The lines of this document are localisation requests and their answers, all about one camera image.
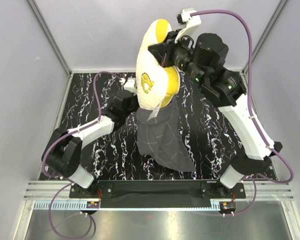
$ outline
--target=metallic floor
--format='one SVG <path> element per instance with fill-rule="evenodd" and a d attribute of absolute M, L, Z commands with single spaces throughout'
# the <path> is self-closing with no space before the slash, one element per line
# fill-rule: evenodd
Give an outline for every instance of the metallic floor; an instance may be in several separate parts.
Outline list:
<path fill-rule="evenodd" d="M 238 202 L 237 211 L 247 202 Z M 58 225 L 74 211 L 54 210 Z M 246 213 L 234 217 L 205 216 L 187 211 L 99 211 L 93 214 L 96 231 L 87 240 L 291 240 L 288 224 L 279 202 L 255 202 Z M 82 215 L 64 221 L 57 230 L 80 237 L 89 227 Z M 26 240 L 60 240 L 50 228 L 47 210 L 34 210 Z"/>

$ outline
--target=white tag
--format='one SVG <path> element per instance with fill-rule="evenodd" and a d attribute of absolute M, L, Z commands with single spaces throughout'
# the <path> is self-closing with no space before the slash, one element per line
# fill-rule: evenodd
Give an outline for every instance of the white tag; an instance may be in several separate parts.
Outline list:
<path fill-rule="evenodd" d="M 153 111 L 151 112 L 150 116 L 148 117 L 147 121 L 154 119 L 156 116 L 158 116 L 158 113 L 160 111 L 161 108 L 161 104 L 164 101 L 164 98 L 159 102 L 159 104 L 153 109 Z"/>

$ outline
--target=yellow logo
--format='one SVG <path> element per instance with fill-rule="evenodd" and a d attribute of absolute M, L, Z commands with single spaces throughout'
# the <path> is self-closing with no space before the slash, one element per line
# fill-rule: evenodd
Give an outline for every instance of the yellow logo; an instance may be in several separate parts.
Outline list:
<path fill-rule="evenodd" d="M 154 86 L 155 82 L 151 81 L 148 74 L 146 74 L 145 72 L 142 73 L 141 75 L 141 86 L 143 88 L 143 91 L 148 94 L 149 91 L 151 91 L 151 88 Z"/>

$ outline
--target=wall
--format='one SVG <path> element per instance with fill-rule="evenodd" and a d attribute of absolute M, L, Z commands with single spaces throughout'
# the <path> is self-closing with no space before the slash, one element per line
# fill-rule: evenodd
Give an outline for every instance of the wall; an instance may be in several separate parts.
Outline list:
<path fill-rule="evenodd" d="M 300 214 L 300 0 L 287 4 L 253 67 L 253 95 L 261 122 L 295 172 L 291 189 Z M 289 173 L 278 164 L 281 179 Z"/>
<path fill-rule="evenodd" d="M 39 174 L 67 76 L 25 0 L 0 1 L 0 240 Z"/>
<path fill-rule="evenodd" d="M 144 33 L 158 18 L 178 29 L 176 14 L 184 8 L 197 11 L 226 9 L 248 23 L 254 44 L 265 29 L 279 0 L 35 0 L 72 70 L 135 69 Z M 201 17 L 198 33 L 213 32 L 229 46 L 226 66 L 242 69 L 248 60 L 245 30 L 231 16 Z"/>

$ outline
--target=gray fabric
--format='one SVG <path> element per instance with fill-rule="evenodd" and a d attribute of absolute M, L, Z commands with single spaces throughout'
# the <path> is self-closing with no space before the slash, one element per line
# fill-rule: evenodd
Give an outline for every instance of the gray fabric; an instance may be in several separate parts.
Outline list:
<path fill-rule="evenodd" d="M 148 121 L 151 110 L 139 108 L 137 140 L 139 153 L 150 155 L 161 166 L 179 172 L 194 172 L 196 168 L 178 134 L 179 108 L 175 98 L 157 117 Z"/>

